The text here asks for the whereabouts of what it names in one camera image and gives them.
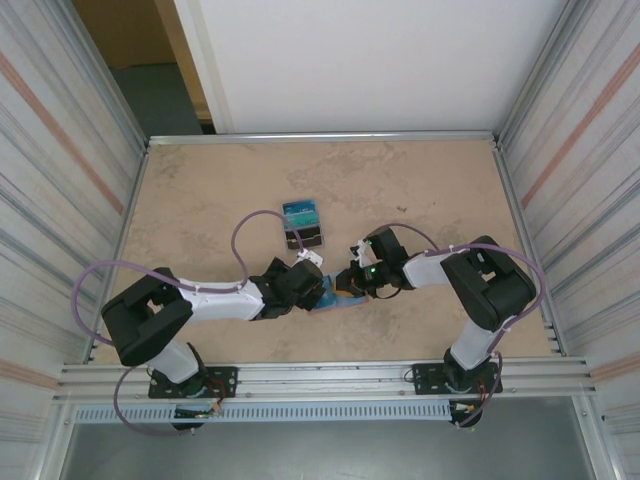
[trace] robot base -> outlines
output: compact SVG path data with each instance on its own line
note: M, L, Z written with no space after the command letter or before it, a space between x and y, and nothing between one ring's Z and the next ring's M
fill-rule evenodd
M162 373L154 370L149 385L149 398L233 398L236 396L237 367L204 367L204 369L206 375L198 374L180 385L170 382Z
M484 383L487 392L493 387L498 374L498 365L486 362L482 368L474 372L473 380L465 385L457 386L451 385L447 378L444 363L416 363L412 365L411 372L416 395L480 394L479 385L481 383ZM495 393L500 392L502 392L502 382L498 383Z

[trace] doorway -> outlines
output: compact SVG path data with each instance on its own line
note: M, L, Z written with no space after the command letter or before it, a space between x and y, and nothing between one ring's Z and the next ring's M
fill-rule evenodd
M214 134L172 0L73 0L145 135Z

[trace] gray floor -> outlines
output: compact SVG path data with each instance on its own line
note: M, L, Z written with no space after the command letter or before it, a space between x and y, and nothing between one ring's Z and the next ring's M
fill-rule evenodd
M571 400L495 400L475 431L445 422L205 425L151 438L122 425L76 427L67 480L588 480Z
M112 68L111 74L147 136L202 135L177 64Z

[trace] black mounting plate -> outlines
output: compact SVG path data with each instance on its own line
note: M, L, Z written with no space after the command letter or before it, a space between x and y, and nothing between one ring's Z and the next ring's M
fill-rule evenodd
M215 378L224 383L226 392L221 391L218 382L211 382L219 397L233 398L236 396L236 387L238 386L238 367L205 367L209 378ZM156 372L151 375L154 380L149 385L149 398L185 398L185 396L175 386L167 385L162 381L161 377L154 378ZM216 395L207 387L203 387L196 395L189 398L216 398Z
M442 395L450 393L479 394L478 385L485 384L487 391L493 386L495 376L498 374L498 365L488 362L486 368L479 372L477 380L465 391L454 390L447 382L444 374L444 363L416 363L411 366L413 385L416 395ZM498 383L495 393L502 392L502 382Z

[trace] white wall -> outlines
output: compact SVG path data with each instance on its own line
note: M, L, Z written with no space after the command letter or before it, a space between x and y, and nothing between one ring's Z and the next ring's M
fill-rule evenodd
M564 0L175 0L221 133L495 129Z

